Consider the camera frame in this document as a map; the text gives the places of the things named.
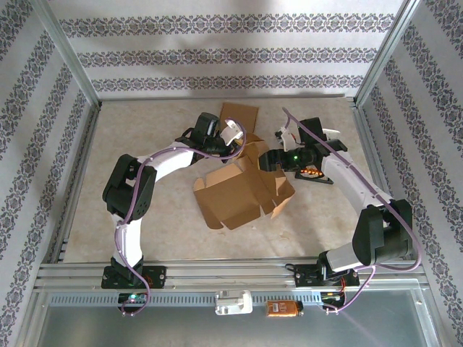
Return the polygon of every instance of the black bracket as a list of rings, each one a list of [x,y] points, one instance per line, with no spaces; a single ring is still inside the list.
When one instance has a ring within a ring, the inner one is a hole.
[[[146,279],[148,285],[152,289],[164,288],[166,282],[165,266],[147,266],[143,265],[142,277]],[[103,279],[101,280],[102,289],[145,289],[145,285],[138,281],[136,284],[123,277],[112,266],[106,266],[103,272]]]
[[[296,284],[296,288],[340,286],[341,278],[345,279],[347,287],[360,285],[358,274],[352,269],[340,273],[336,280],[325,282],[320,279],[319,267],[316,264],[286,264],[285,268],[294,273],[294,283]]]

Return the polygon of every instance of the open cardboard box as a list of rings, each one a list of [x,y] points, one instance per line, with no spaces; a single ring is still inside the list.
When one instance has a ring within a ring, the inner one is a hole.
[[[294,195],[284,172],[258,169],[259,156],[268,150],[257,135],[248,133],[245,148],[232,163],[196,180],[193,191],[211,229],[235,229],[260,217],[260,208],[276,217]]]

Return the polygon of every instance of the metal rail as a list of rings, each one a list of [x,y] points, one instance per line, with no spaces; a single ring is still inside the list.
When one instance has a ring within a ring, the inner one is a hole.
[[[171,262],[147,262],[146,265],[167,267],[164,289],[152,292],[195,291],[213,292],[218,289],[246,288],[259,291],[303,291],[296,288],[293,273],[284,268],[285,264],[314,264],[315,258],[277,258],[270,260],[188,260]],[[411,262],[394,262],[396,266],[410,265]],[[106,263],[43,264],[35,280],[35,292],[101,292],[103,269]],[[368,270],[359,273],[363,282]],[[335,291],[338,287],[312,287],[317,291]],[[383,268],[378,271],[366,290],[405,290],[428,288],[428,279],[420,266],[410,273],[397,273]]]

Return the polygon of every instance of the white clip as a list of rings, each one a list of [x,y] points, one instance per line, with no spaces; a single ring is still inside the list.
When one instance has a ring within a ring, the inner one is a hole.
[[[225,145],[230,146],[233,140],[238,140],[243,136],[243,131],[231,119],[225,122],[227,127],[220,133],[220,137],[224,139]]]
[[[326,135],[326,138],[329,140],[338,139],[341,132],[333,129],[322,129],[323,133]]]
[[[219,291],[216,293],[216,314],[246,314],[252,312],[250,291]]]
[[[284,127],[281,127],[281,140],[283,141],[284,151],[293,150],[297,147],[296,140],[293,138],[291,132]]]

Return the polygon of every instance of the aluminum frame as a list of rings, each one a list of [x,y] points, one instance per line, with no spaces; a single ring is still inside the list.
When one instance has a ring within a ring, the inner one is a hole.
[[[330,286],[296,288],[293,273],[285,269],[285,264],[313,264],[315,262],[316,258],[306,257],[147,262],[147,265],[167,267],[165,288],[152,289],[153,295],[195,293],[198,296],[211,296],[211,293],[218,290],[238,288],[264,295],[265,293],[268,295],[303,295],[307,292],[339,290],[339,287]],[[412,262],[400,261],[389,264],[400,266],[410,265]],[[101,288],[101,276],[107,265],[105,263],[43,264],[35,280],[33,294],[27,307],[17,346],[26,347],[38,344],[47,310],[57,295],[69,294],[88,297],[88,295],[116,295],[116,293],[130,292],[130,290],[116,291]],[[360,271],[360,282],[365,281],[368,275],[368,270]],[[347,292],[355,292],[356,290],[356,287],[347,288]],[[443,326],[439,320],[436,304],[430,294],[428,279],[422,266],[410,273],[400,275],[379,267],[376,276],[365,290],[410,291],[427,344],[429,346],[449,346],[445,340]],[[76,303],[75,306],[88,307],[92,306],[92,302],[82,300],[82,303]],[[94,306],[99,306],[97,301],[95,301]]]
[[[376,80],[381,74],[392,51],[395,49],[399,39],[411,19],[419,0],[406,0],[396,16],[393,27],[381,44],[378,55],[375,57],[371,67],[365,76],[356,97],[347,98],[354,113],[354,121],[357,132],[360,136],[362,148],[367,158],[368,166],[373,181],[385,192],[388,192],[387,183],[381,168],[378,154],[376,152],[370,130],[366,124],[365,115],[362,112],[362,105],[367,99]],[[75,52],[66,35],[59,26],[50,6],[46,0],[31,0],[31,4],[37,11],[39,17],[46,26],[50,36],[54,39],[60,54],[69,65],[74,76],[76,76],[80,87],[89,101],[94,105],[95,112],[98,112],[101,100],[98,98],[93,86],[82,68]],[[59,251],[64,239],[69,235],[75,208],[77,206],[80,189],[83,182],[85,168],[90,157],[91,143],[95,134],[97,117],[91,125],[90,140],[83,143],[83,161],[77,170],[77,184],[71,191],[71,203],[59,231],[59,247],[52,257],[52,262],[58,262]],[[287,292],[302,293],[307,288],[296,288],[292,274],[284,269],[288,262],[294,264],[315,263],[316,259],[309,258],[275,258],[275,259],[253,259],[253,260],[191,260],[191,261],[169,261],[169,262],[147,262],[147,265],[167,266],[166,287],[161,290],[152,290],[156,293],[211,293],[217,290],[246,288],[259,292]],[[409,265],[411,262],[394,262],[395,265]],[[40,331],[46,318],[47,309],[54,295],[58,293],[108,293],[100,287],[103,268],[108,264],[86,263],[86,264],[43,264],[38,271],[32,296],[27,306],[25,319],[23,321],[17,346],[36,346],[40,338]],[[368,271],[360,272],[360,281],[363,282],[368,276]],[[317,291],[332,291],[338,288],[321,287],[314,288]],[[347,291],[355,291],[356,288],[348,288]],[[442,322],[439,318],[436,303],[429,289],[428,279],[424,269],[420,266],[410,273],[395,273],[389,270],[378,268],[376,276],[372,279],[366,291],[411,291],[417,315],[420,319],[422,330],[429,346],[450,346],[446,339]]]

